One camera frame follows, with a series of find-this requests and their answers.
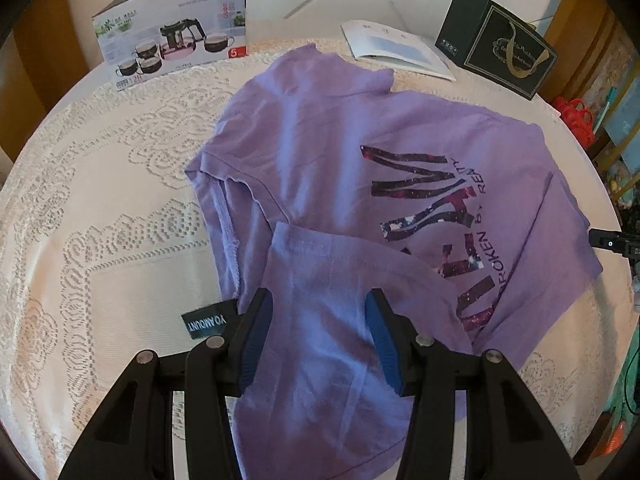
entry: white tablecloth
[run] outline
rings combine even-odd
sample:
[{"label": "white tablecloth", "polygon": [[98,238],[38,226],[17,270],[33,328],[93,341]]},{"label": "white tablecloth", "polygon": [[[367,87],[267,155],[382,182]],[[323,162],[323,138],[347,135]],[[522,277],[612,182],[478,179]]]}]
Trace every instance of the white tablecloth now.
[{"label": "white tablecloth", "polygon": [[[0,417],[41,479],[57,476],[136,352],[164,355],[194,345],[180,314],[221,298],[182,168],[231,95],[302,43],[262,44],[247,58],[123,92],[104,85],[46,120],[18,158],[0,192]],[[353,61],[343,41],[317,43]],[[592,226],[618,227],[590,162],[550,107],[453,71],[455,83],[399,72],[394,89],[432,92],[540,124]],[[606,402],[638,318],[627,261],[605,251],[598,257],[602,276],[521,371],[570,452]],[[179,401],[174,448],[176,478],[184,479]],[[459,423],[456,445],[464,439]],[[463,455],[457,447],[454,478],[462,477]]]}]

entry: booklet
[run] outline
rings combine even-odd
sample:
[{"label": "booklet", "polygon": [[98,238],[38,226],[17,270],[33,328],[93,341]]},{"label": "booklet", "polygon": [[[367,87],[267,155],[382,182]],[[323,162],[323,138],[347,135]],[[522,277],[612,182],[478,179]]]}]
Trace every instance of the booklet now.
[{"label": "booklet", "polygon": [[355,59],[369,59],[391,68],[456,80],[438,54],[430,49],[427,40],[420,36],[364,20],[345,22],[342,31]]}]

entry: purple shirt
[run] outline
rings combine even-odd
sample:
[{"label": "purple shirt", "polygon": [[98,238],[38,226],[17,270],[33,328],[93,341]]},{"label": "purple shirt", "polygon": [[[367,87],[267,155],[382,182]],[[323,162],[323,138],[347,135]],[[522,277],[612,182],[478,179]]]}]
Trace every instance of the purple shirt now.
[{"label": "purple shirt", "polygon": [[223,298],[274,295],[236,407],[251,480],[368,480],[400,456],[410,402],[364,325],[370,288],[419,332],[518,369],[602,271],[538,126],[392,84],[390,69],[295,49],[231,99],[186,168]]}]

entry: metal screw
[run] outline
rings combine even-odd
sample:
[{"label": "metal screw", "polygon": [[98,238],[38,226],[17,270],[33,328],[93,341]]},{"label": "metal screw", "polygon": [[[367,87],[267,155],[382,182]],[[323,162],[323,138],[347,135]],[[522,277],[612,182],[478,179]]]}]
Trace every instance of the metal screw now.
[{"label": "metal screw", "polygon": [[220,348],[225,343],[225,338],[221,335],[212,335],[207,339],[207,346],[209,348]]},{"label": "metal screw", "polygon": [[146,365],[150,363],[154,358],[154,353],[151,350],[143,350],[136,355],[136,361],[138,361],[141,365]]},{"label": "metal screw", "polygon": [[415,337],[415,342],[420,346],[432,346],[435,343],[435,339],[430,335],[417,335]]},{"label": "metal screw", "polygon": [[487,361],[494,364],[501,363],[502,359],[504,359],[502,352],[500,352],[499,350],[489,350],[486,354],[484,354],[484,356],[486,357]]}]

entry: orange object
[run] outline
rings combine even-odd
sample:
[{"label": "orange object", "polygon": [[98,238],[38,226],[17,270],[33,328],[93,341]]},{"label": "orange object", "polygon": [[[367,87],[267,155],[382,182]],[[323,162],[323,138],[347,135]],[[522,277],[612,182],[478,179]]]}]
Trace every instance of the orange object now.
[{"label": "orange object", "polygon": [[623,420],[618,424],[616,431],[613,432],[611,436],[611,440],[607,444],[607,447],[604,450],[604,454],[607,455],[609,453],[613,453],[614,451],[619,450],[622,447],[622,443],[625,441],[625,421]]},{"label": "orange object", "polygon": [[553,108],[560,112],[560,118],[580,142],[583,149],[587,149],[595,140],[591,127],[593,126],[593,112],[589,110],[581,99],[567,102],[563,97],[556,97],[552,102]]}]

